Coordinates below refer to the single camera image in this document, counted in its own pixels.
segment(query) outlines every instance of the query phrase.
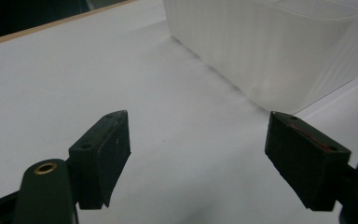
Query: screw hole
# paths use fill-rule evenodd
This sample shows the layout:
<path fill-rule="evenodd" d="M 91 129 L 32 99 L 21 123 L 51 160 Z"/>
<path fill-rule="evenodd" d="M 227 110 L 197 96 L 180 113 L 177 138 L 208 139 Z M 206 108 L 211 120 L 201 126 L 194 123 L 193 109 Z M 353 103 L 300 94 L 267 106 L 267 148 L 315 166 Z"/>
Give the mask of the screw hole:
<path fill-rule="evenodd" d="M 83 149 L 87 149 L 87 148 L 89 148 L 89 147 L 91 147 L 90 144 L 84 144 L 84 145 L 81 146 L 81 148 L 83 148 Z"/>
<path fill-rule="evenodd" d="M 45 163 L 40 166 L 38 166 L 36 169 L 34 169 L 34 173 L 37 175 L 45 175 L 57 168 L 56 163 Z"/>

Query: red mark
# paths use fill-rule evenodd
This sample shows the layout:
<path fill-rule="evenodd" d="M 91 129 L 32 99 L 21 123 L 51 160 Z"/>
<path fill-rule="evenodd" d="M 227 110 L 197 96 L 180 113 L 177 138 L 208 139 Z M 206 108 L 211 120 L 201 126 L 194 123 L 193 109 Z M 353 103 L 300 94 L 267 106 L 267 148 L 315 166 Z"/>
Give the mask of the red mark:
<path fill-rule="evenodd" d="M 318 144 L 321 148 L 323 148 L 324 151 L 326 151 L 328 153 L 333 152 L 333 150 L 329 146 L 327 146 L 324 143 L 319 142 L 318 139 L 316 139 L 315 137 L 310 135 L 310 133 L 308 133 L 300 128 L 297 128 L 294 124 L 290 124 L 290 127 L 292 127 L 294 130 L 297 130 L 297 131 L 303 133 L 304 135 L 306 135 L 310 140 L 312 140 L 314 143 Z"/>

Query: white tabletop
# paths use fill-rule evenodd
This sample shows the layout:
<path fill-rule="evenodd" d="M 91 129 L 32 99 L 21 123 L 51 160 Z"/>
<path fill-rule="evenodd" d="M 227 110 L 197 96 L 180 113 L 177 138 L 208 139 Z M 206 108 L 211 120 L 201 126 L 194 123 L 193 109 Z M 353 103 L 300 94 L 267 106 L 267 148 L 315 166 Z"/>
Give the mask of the white tabletop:
<path fill-rule="evenodd" d="M 269 112 L 170 34 L 139 0 L 0 44 L 0 197 L 101 116 L 127 109 L 131 151 L 81 223 L 338 223 L 306 210 L 264 153 Z M 297 114 L 358 163 L 358 78 Z"/>

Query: white plastic box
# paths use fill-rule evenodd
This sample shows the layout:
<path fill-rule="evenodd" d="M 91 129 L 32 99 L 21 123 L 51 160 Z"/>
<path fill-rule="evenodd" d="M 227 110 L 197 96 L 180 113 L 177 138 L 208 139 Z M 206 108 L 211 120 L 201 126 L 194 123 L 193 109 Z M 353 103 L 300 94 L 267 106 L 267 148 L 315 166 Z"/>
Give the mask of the white plastic box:
<path fill-rule="evenodd" d="M 164 0 L 172 34 L 268 110 L 358 76 L 358 0 Z"/>

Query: translucent plastic container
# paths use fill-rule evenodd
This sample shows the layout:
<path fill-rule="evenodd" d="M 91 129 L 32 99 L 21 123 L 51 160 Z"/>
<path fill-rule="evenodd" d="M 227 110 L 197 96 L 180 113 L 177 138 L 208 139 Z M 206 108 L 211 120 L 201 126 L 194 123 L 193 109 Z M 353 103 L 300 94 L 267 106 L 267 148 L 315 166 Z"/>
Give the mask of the translucent plastic container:
<path fill-rule="evenodd" d="M 172 34 L 268 110 L 358 76 L 358 0 L 164 0 Z"/>

